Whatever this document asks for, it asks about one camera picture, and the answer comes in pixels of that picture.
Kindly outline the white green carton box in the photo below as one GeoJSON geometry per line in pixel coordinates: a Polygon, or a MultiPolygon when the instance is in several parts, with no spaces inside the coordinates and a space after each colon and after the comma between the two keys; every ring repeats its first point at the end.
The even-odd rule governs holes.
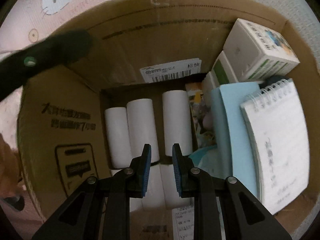
{"type": "Polygon", "coordinates": [[[300,64],[279,32],[241,18],[233,25],[223,51],[241,82],[284,76],[300,64]]]}

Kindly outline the white barcode label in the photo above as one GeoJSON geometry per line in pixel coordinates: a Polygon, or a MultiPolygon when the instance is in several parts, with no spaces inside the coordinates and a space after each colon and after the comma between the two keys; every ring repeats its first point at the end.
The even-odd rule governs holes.
{"type": "Polygon", "coordinates": [[[140,69],[145,83],[156,83],[188,77],[200,73],[202,60],[187,59],[140,69]]]}

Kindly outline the white spiral notebook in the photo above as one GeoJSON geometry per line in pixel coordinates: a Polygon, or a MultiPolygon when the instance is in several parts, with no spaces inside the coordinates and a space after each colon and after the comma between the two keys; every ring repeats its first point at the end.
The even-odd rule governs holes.
{"type": "Polygon", "coordinates": [[[309,183],[308,129],[295,83],[282,79],[249,94],[240,109],[258,166],[260,198],[275,214],[309,183]]]}

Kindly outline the pink cartoon bed sheet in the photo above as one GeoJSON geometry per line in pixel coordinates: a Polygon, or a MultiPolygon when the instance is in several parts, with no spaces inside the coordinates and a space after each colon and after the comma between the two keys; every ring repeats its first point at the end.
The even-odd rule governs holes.
{"type": "MultiPolygon", "coordinates": [[[[43,41],[48,36],[57,35],[59,34],[57,33],[57,29],[59,29],[62,25],[79,16],[81,13],[86,12],[89,9],[92,9],[93,7],[107,1],[111,0],[17,0],[16,4],[12,7],[1,25],[1,51],[4,53],[14,53],[37,44],[43,41]]],[[[317,17],[314,15],[306,0],[253,1],[276,10],[287,20],[291,21],[293,25],[297,27],[298,32],[305,39],[307,44],[311,46],[312,51],[315,52],[319,61],[319,21],[317,20],[317,17]]],[[[145,83],[144,81],[143,84],[124,85],[120,87],[112,87],[101,90],[101,112],[105,129],[104,138],[108,151],[107,159],[109,162],[108,168],[110,173],[112,170],[112,165],[110,151],[108,149],[108,143],[106,139],[106,124],[104,120],[105,108],[113,106],[124,107],[126,106],[128,101],[140,98],[150,98],[153,101],[153,110],[155,115],[160,157],[159,161],[155,164],[160,165],[161,163],[166,163],[169,161],[169,157],[165,155],[162,93],[166,90],[183,89],[184,85],[188,82],[201,82],[208,72],[203,73],[200,71],[200,73],[198,74],[193,74],[191,76],[183,77],[180,79],[156,83],[145,83]]],[[[16,90],[16,93],[18,93],[20,97],[16,100],[14,105],[8,107],[8,111],[13,112],[15,117],[13,119],[9,118],[8,111],[4,111],[3,116],[1,117],[1,133],[4,136],[4,139],[11,146],[17,149],[19,149],[17,137],[17,122],[21,108],[23,89],[25,85],[22,85],[16,90]]],[[[80,158],[82,160],[89,160],[89,162],[93,165],[93,172],[97,176],[99,176],[93,151],[89,146],[83,144],[76,146],[75,148],[64,146],[63,148],[56,150],[56,163],[58,166],[60,178],[63,180],[63,189],[66,193],[66,196],[82,182],[82,178],[76,176],[69,179],[65,174],[62,173],[62,168],[65,166],[67,161],[75,160],[75,156],[63,157],[62,152],[63,150],[76,150],[80,147],[84,147],[85,149],[85,153],[81,154],[80,158]]],[[[26,213],[34,215],[34,225],[40,225],[45,221],[37,213],[35,206],[31,201],[28,189],[24,211],[26,213]]]]}

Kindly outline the brown cardboard box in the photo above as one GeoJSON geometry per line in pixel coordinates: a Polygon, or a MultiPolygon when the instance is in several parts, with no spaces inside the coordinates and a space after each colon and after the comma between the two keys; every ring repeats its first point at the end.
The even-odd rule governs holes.
{"type": "Polygon", "coordinates": [[[210,70],[238,18],[280,32],[299,58],[289,73],[298,89],[310,141],[306,190],[277,220],[300,239],[319,212],[319,61],[297,27],[253,0],[111,0],[57,29],[85,29],[94,37],[87,57],[31,78],[23,89],[17,122],[24,181],[46,220],[66,199],[55,151],[89,146],[98,175],[110,176],[100,92],[143,84],[144,67],[198,58],[210,70]]]}

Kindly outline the white green flat box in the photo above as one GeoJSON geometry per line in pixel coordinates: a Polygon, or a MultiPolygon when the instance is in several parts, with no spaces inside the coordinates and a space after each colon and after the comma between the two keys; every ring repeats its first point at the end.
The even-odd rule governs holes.
{"type": "Polygon", "coordinates": [[[236,77],[230,62],[227,59],[225,52],[221,51],[214,62],[211,71],[207,73],[206,77],[202,81],[202,91],[206,105],[211,105],[210,93],[213,89],[219,87],[220,85],[237,82],[239,82],[238,78],[236,77]]]}

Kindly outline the light blue book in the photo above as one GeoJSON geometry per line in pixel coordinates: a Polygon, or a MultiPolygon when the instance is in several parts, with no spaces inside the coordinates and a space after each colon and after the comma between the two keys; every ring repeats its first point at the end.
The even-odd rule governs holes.
{"type": "Polygon", "coordinates": [[[210,92],[217,143],[214,176],[221,179],[229,176],[238,178],[257,198],[259,183],[240,104],[258,88],[256,82],[240,82],[221,85],[210,92]]]}

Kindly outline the colourful picture booklet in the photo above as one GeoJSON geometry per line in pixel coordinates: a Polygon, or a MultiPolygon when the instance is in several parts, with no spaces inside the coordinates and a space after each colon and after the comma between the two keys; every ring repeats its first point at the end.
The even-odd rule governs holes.
{"type": "Polygon", "coordinates": [[[201,83],[188,83],[185,85],[191,116],[194,125],[195,138],[198,148],[215,144],[215,133],[210,107],[204,99],[201,83]]]}

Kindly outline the light blue tissue pack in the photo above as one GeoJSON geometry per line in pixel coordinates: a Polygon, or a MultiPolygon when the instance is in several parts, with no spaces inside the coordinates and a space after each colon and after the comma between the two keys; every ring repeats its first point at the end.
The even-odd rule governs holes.
{"type": "Polygon", "coordinates": [[[216,145],[199,148],[189,158],[198,167],[212,177],[226,179],[232,175],[232,164],[228,156],[225,157],[216,145]]]}

